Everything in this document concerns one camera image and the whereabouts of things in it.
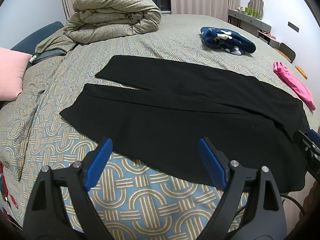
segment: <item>white wall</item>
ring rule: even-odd
[[[293,65],[300,66],[308,76],[313,93],[320,97],[320,27],[304,0],[263,0],[263,22],[271,25],[271,34],[295,53]],[[240,0],[247,7],[249,0]],[[300,30],[297,33],[288,21]]]
[[[4,0],[0,6],[0,47],[11,49],[55,21],[66,21],[62,0]]]

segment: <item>pink folded cloth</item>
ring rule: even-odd
[[[315,110],[316,106],[313,102],[310,90],[295,76],[292,72],[284,66],[281,62],[275,62],[273,64],[273,72],[285,82],[296,94],[306,103],[307,107],[311,110]]]

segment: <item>chair backrest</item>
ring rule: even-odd
[[[296,53],[282,42],[280,43],[278,50],[285,54],[291,60],[291,63],[296,58]]]

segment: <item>bed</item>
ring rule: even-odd
[[[235,30],[253,41],[257,49],[251,55],[242,56],[209,49],[201,41],[203,26]],[[163,58],[232,70],[255,76],[297,97],[273,73],[273,62],[281,61],[306,84],[316,106],[320,107],[320,100],[308,81],[283,56],[253,35],[213,17],[163,15],[157,31],[78,45],[64,57],[53,57],[27,69],[22,94],[0,110],[0,161],[5,166],[9,192],[18,204],[18,208],[13,206],[13,212],[20,225],[41,167],[68,167],[97,146],[63,120],[59,112],[73,104],[86,83],[124,87],[94,78],[113,55]],[[319,111],[311,112],[305,104],[304,110],[310,127],[317,130]],[[67,189],[63,188],[62,192],[71,224],[81,230]],[[187,240],[200,234],[222,193],[113,153],[89,195],[103,223],[117,240]],[[243,194],[239,206],[246,199],[247,195]],[[241,215],[230,230],[239,225],[240,219]]]

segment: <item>blue rubber pad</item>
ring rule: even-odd
[[[314,130],[310,130],[308,133],[309,139],[313,141],[315,145],[320,148],[320,135],[316,133]]]
[[[112,147],[112,140],[108,138],[87,170],[87,180],[84,184],[84,188],[87,192],[90,190],[90,188],[97,185],[101,173],[103,172],[104,167],[106,166],[106,163],[112,153]]]
[[[225,170],[203,138],[199,140],[198,152],[207,168],[214,186],[224,190],[227,186]]]

